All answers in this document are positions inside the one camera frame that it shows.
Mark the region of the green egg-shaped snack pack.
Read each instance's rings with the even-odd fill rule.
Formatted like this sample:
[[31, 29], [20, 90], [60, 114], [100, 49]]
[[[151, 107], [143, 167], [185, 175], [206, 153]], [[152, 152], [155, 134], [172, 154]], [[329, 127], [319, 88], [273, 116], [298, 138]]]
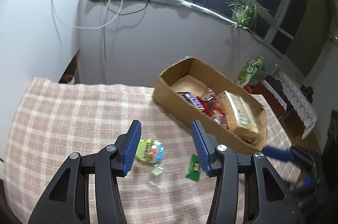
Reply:
[[156, 139], [142, 139], [136, 151], [136, 159], [148, 164], [156, 164], [163, 160], [164, 145]]

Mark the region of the green square candy packet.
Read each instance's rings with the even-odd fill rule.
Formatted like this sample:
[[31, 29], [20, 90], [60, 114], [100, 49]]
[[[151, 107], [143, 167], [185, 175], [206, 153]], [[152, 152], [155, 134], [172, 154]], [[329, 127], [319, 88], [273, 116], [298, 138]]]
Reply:
[[193, 154], [190, 159], [189, 168], [185, 178], [190, 179], [194, 182], [200, 180], [200, 161], [198, 155]]

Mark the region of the red dates clear bag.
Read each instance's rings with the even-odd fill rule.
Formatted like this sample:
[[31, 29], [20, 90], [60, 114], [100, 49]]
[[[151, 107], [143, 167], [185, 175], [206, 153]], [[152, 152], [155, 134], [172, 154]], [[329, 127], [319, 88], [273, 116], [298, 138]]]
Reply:
[[229, 128], [226, 114], [221, 109], [220, 98], [212, 89], [207, 88], [203, 95], [198, 97], [198, 99], [207, 108], [207, 111], [205, 112], [206, 115], [224, 128]]

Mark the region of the small pale green candy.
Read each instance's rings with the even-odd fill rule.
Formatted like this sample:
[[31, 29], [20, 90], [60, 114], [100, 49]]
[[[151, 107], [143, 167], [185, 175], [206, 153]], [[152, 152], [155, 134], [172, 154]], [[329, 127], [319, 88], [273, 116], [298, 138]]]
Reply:
[[152, 186], [161, 188], [161, 181], [162, 181], [163, 174], [164, 174], [164, 168], [162, 168], [162, 166], [158, 164], [154, 165], [152, 171], [150, 172], [149, 183]]

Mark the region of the bread loaf package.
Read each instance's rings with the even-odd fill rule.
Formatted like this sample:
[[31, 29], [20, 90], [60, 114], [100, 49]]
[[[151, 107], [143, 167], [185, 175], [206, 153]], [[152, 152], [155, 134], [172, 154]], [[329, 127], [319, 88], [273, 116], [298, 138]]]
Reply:
[[261, 139], [262, 124], [257, 111], [241, 96], [228, 91], [219, 94], [221, 109], [226, 115], [228, 128], [249, 144]]

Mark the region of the large Snickers bar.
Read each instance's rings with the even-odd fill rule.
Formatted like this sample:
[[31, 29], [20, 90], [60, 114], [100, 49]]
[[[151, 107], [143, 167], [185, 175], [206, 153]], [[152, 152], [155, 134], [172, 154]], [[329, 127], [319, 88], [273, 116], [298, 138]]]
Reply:
[[190, 104], [200, 111], [206, 112], [207, 108], [199, 101], [199, 99], [192, 92], [178, 92], [178, 95], [181, 95], [186, 99]]

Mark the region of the brown cardboard box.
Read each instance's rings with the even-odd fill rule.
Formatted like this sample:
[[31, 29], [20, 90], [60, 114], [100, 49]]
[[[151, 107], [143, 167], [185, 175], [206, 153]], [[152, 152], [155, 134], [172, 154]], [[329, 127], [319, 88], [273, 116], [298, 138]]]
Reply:
[[262, 104], [197, 58], [185, 58], [164, 70], [152, 97], [188, 126], [199, 120], [207, 133], [236, 152], [251, 155], [266, 146]]

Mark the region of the white lace cloth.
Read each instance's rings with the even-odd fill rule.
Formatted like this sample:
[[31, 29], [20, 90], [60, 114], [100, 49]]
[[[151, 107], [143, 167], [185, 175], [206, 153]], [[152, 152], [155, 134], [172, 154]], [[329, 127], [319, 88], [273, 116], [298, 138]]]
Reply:
[[274, 78], [281, 82], [284, 95], [303, 122], [305, 129], [301, 138], [306, 139], [317, 123], [318, 114], [315, 108], [302, 93], [300, 84], [288, 74], [278, 69], [274, 72]]

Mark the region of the red box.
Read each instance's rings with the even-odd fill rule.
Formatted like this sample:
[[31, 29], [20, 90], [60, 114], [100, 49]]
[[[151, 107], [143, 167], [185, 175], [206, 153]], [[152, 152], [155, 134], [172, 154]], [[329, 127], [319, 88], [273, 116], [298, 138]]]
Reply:
[[286, 114], [286, 102], [265, 80], [259, 81], [255, 86], [246, 85], [244, 89], [252, 95], [263, 95], [278, 119], [281, 119]]

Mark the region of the green drink carton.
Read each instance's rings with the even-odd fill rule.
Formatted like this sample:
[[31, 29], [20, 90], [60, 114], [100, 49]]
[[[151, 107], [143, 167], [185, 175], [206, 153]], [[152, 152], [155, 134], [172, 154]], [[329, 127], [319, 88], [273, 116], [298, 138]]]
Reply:
[[249, 60], [239, 73], [235, 83], [242, 88], [246, 86], [257, 73], [257, 71], [261, 70], [264, 62], [265, 59], [262, 56], [258, 56], [255, 59]]

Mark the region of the pink plaid tablecloth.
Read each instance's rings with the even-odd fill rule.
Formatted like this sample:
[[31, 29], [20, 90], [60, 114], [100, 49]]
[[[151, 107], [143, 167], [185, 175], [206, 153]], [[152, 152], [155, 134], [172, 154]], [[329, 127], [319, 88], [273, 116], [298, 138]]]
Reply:
[[136, 161], [118, 180], [128, 223], [205, 223], [215, 179], [186, 178], [196, 153], [190, 129], [158, 106], [152, 93], [147, 87], [63, 85], [34, 79], [18, 106], [5, 156], [6, 199], [18, 219], [27, 223], [69, 154], [94, 154], [139, 120], [142, 138], [164, 145], [164, 172], [154, 183], [152, 167]]

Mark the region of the potted spider plant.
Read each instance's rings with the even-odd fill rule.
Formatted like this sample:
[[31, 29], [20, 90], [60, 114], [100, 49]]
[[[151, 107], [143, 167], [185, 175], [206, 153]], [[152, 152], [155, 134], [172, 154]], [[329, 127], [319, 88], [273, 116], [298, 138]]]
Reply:
[[256, 0], [246, 0], [244, 2], [233, 0], [231, 2], [225, 2], [225, 4], [231, 7], [233, 24], [230, 27], [233, 32], [238, 27], [249, 30], [254, 27], [255, 29], [257, 17], [262, 10], [272, 13], [270, 9], [258, 6]]

